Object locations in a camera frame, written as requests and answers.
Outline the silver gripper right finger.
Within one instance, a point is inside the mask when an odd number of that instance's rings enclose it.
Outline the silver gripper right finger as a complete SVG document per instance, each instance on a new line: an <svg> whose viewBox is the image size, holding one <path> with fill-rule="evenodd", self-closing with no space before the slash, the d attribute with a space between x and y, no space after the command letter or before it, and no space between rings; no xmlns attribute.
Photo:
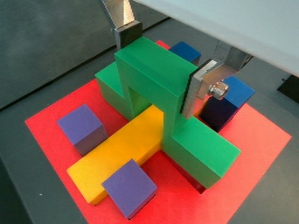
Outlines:
<svg viewBox="0 0 299 224"><path fill-rule="evenodd" d="M222 100L230 90L223 80L235 75L251 61L252 55L235 46L219 41L212 58L191 73L182 102L182 115L190 118L196 100L207 101L210 97Z"/></svg>

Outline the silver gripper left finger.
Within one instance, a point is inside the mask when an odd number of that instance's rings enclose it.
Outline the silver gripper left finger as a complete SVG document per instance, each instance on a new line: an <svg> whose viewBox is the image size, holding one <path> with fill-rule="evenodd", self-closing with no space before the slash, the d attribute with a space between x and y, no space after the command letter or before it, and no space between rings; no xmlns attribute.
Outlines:
<svg viewBox="0 0 299 224"><path fill-rule="evenodd" d="M111 25L116 48L122 49L143 36L143 24L135 19L128 0L99 0Z"/></svg>

